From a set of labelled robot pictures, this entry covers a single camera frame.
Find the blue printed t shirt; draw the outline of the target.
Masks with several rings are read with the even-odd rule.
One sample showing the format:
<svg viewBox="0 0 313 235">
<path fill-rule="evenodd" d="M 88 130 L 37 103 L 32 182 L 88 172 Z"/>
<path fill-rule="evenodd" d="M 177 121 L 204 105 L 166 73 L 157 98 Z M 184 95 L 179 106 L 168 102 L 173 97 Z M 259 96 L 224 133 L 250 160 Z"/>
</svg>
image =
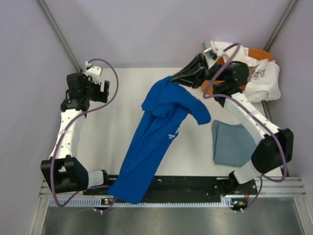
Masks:
<svg viewBox="0 0 313 235">
<path fill-rule="evenodd" d="M 191 115 L 198 125 L 208 124 L 207 107 L 172 76 L 157 81 L 148 91 L 141 108 L 143 116 L 134 133 L 116 181 L 107 193 L 138 204 L 147 192 L 155 173 L 179 134 L 181 123 Z"/>
</svg>

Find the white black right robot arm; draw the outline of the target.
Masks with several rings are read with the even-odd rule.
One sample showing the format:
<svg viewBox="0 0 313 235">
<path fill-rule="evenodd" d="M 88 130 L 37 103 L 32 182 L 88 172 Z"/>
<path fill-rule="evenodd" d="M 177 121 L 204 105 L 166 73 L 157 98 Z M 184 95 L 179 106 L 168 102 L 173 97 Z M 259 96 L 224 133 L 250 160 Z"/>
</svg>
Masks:
<svg viewBox="0 0 313 235">
<path fill-rule="evenodd" d="M 211 97 L 243 125 L 256 144 L 250 159 L 222 184 L 222 195 L 241 193 L 247 183 L 278 167 L 283 167 L 284 181 L 287 163 L 292 159 L 293 132 L 273 124 L 251 104 L 241 88 L 247 84 L 248 76 L 249 68 L 244 62 L 228 60 L 220 64 L 217 57 L 198 54 L 171 79 L 172 83 L 193 89 L 208 81 L 208 86 L 213 87 Z"/>
</svg>

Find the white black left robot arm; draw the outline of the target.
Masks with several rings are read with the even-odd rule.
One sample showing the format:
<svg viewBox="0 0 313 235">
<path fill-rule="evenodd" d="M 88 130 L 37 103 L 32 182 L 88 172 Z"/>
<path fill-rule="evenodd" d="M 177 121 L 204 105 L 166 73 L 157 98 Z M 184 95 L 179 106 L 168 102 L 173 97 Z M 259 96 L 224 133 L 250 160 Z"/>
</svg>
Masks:
<svg viewBox="0 0 313 235">
<path fill-rule="evenodd" d="M 41 162 L 41 171 L 56 193 L 87 190 L 94 187 L 100 194 L 110 191 L 105 170 L 87 171 L 77 159 L 80 131 L 87 117 L 90 102 L 107 103 L 109 81 L 101 83 L 101 69 L 67 75 L 68 89 L 61 104 L 61 125 L 57 141 L 48 160 Z"/>
</svg>

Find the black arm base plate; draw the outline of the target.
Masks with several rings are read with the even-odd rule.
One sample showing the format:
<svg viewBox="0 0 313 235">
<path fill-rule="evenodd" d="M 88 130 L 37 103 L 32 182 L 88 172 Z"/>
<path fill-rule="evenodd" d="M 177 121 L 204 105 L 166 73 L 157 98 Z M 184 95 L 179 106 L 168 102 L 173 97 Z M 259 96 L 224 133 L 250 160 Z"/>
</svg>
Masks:
<svg viewBox="0 0 313 235">
<path fill-rule="evenodd" d="M 239 194 L 243 199 L 256 195 L 255 180 L 243 185 L 231 185 L 228 177 L 155 176 L 141 199 L 143 202 L 219 202 L 227 194 Z"/>
</svg>

